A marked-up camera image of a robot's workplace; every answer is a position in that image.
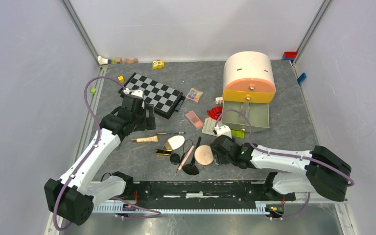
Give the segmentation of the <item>round pink powder compact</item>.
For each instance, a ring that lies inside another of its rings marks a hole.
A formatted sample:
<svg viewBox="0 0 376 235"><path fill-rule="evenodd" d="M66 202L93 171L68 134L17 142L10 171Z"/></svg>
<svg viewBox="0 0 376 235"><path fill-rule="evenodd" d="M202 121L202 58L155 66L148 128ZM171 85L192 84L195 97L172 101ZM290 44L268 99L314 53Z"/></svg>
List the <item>round pink powder compact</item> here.
<svg viewBox="0 0 376 235"><path fill-rule="evenodd" d="M212 149L208 145L197 147L194 152L194 157L200 165L210 165L214 161Z"/></svg>

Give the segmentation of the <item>white gold egg case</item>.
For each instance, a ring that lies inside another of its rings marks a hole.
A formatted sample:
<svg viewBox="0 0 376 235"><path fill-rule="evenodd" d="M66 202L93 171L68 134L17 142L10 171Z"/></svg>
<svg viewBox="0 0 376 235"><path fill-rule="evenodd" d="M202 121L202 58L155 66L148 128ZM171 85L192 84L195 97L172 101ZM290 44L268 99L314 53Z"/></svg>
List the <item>white gold egg case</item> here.
<svg viewBox="0 0 376 235"><path fill-rule="evenodd" d="M171 138L169 138L165 143L165 149L166 150L176 150L180 148L185 142L185 137L182 135L176 135Z"/></svg>

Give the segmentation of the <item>round drawer organizer box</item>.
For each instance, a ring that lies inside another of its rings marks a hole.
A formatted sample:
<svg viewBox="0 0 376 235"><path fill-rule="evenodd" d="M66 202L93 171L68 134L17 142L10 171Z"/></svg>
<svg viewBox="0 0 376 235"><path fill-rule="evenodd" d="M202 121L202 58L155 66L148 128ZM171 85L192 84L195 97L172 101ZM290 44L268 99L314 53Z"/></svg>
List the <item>round drawer organizer box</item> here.
<svg viewBox="0 0 376 235"><path fill-rule="evenodd" d="M243 132L268 129L269 103L275 93L271 60L267 55L242 51L230 56L223 69L223 124ZM240 112L243 102L250 103L248 120Z"/></svg>

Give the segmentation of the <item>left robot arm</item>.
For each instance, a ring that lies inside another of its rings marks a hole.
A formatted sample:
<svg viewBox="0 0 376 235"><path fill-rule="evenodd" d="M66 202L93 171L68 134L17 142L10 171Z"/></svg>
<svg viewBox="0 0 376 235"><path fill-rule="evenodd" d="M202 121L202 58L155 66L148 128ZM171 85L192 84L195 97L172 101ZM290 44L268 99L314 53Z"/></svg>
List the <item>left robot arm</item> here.
<svg viewBox="0 0 376 235"><path fill-rule="evenodd" d="M48 179L44 191L48 209L75 225L88 220L93 209L113 198L129 199L134 194L132 177L114 173L91 185L97 171L114 149L132 132L155 129L153 106L143 99L143 91L127 90L122 105L99 123L87 148L57 180Z"/></svg>

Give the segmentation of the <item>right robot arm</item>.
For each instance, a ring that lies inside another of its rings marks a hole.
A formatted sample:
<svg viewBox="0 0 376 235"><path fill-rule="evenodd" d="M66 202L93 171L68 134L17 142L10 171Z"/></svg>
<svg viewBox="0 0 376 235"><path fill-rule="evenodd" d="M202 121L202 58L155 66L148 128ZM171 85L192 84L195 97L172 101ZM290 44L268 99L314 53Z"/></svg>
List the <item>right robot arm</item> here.
<svg viewBox="0 0 376 235"><path fill-rule="evenodd" d="M232 164L241 169L272 169L263 186L270 200L289 193L317 193L336 202L343 202L349 187L352 168L324 146L313 150L289 151L272 149L246 142L238 144L227 125L215 126L216 139L211 150L219 165Z"/></svg>

